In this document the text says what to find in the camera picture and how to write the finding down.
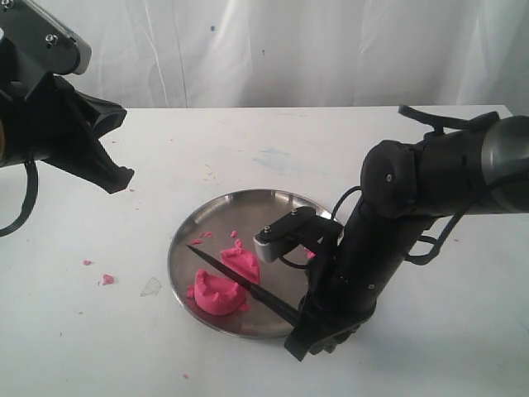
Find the black cable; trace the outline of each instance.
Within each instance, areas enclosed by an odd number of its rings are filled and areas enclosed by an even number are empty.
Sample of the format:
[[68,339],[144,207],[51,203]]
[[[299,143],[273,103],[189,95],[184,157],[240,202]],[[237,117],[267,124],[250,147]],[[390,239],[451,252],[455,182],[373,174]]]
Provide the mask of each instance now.
[[332,209],[331,213],[331,220],[336,218],[336,214],[338,213],[338,210],[340,209],[341,205],[344,203],[344,201],[351,196],[354,192],[357,192],[361,190],[362,188],[360,186],[355,186],[354,188],[350,188],[347,190],[343,195],[340,197],[334,208]]
[[282,261],[286,266],[293,267],[294,269],[305,270],[308,268],[308,265],[299,265],[297,263],[289,261],[284,256],[280,256],[279,260]]
[[0,237],[5,237],[19,229],[30,217],[35,207],[36,196],[39,193],[39,174],[36,170],[35,161],[28,160],[24,163],[27,174],[26,197],[22,203],[20,215],[11,225],[0,229]]
[[482,189],[480,192],[478,192],[473,198],[469,200],[467,204],[465,204],[463,207],[461,207],[460,210],[458,210],[454,216],[448,221],[446,226],[441,231],[441,234],[437,239],[433,239],[433,237],[427,237],[427,236],[421,236],[419,238],[419,241],[424,242],[430,242],[433,243],[433,247],[431,248],[430,252],[428,252],[426,255],[417,255],[417,256],[410,256],[405,255],[404,260],[412,262],[415,265],[426,265],[428,264],[432,259],[434,259],[436,256],[439,255],[439,252],[441,252],[441,248],[443,244],[445,243],[446,239],[454,230],[455,225],[461,220],[461,218],[469,211],[469,209],[479,200],[481,199],[485,194],[489,194],[493,190],[500,188],[504,186],[505,184],[512,184],[516,182],[521,182],[523,180],[528,180],[529,174],[527,171],[509,175],[503,178],[499,178],[492,182],[489,186],[486,186],[484,189]]

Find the table surface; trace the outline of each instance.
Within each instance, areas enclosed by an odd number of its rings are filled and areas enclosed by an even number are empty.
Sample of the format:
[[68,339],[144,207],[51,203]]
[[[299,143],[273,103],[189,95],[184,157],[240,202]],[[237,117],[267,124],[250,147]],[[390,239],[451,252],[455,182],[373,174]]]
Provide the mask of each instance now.
[[[281,340],[215,332],[173,295],[169,243],[202,203],[272,188],[331,208],[372,146],[424,132],[395,107],[132,109],[102,142],[136,170],[133,191],[109,196],[39,164],[33,215],[0,239],[0,395],[527,396],[527,215],[464,218],[430,265],[401,266],[356,335],[302,363]],[[24,188],[23,167],[0,170],[0,224]],[[104,273],[117,282],[99,285]],[[142,297],[153,277],[160,292]]]

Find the white backdrop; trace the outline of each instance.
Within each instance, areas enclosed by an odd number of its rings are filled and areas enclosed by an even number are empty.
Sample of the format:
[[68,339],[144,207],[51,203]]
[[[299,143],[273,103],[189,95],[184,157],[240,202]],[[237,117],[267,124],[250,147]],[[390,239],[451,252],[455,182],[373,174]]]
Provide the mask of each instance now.
[[37,0],[129,108],[503,103],[529,113],[529,0]]

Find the screw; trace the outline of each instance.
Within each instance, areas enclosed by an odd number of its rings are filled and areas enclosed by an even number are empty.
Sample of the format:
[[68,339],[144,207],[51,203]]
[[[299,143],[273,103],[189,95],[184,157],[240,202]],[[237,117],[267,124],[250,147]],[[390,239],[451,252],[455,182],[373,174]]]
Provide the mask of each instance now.
[[57,35],[46,35],[45,40],[48,45],[57,45],[59,37],[57,37]]

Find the stainless steel plate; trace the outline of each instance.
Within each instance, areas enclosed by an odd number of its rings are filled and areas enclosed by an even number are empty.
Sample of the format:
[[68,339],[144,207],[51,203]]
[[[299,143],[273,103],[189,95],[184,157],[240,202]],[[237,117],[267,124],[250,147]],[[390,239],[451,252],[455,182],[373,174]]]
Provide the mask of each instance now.
[[[192,213],[174,235],[169,249],[169,277],[180,303],[202,323],[231,335],[254,338],[288,335],[292,327],[249,295],[249,311],[221,317],[203,312],[194,299],[187,299],[186,290],[193,284],[198,269],[207,270],[214,275],[221,274],[185,245],[199,238],[202,232],[212,232],[213,237],[201,238],[203,243],[197,248],[220,259],[221,250],[234,246],[234,239],[230,238],[230,234],[237,230],[243,247],[253,252],[253,236],[259,230],[301,206],[314,207],[318,215],[331,217],[327,210],[307,198],[265,189],[227,194],[213,199]],[[307,254],[300,246],[286,257],[301,264],[307,261]],[[290,268],[280,261],[260,262],[260,278],[261,286],[295,308],[307,292],[307,277],[303,270]]]

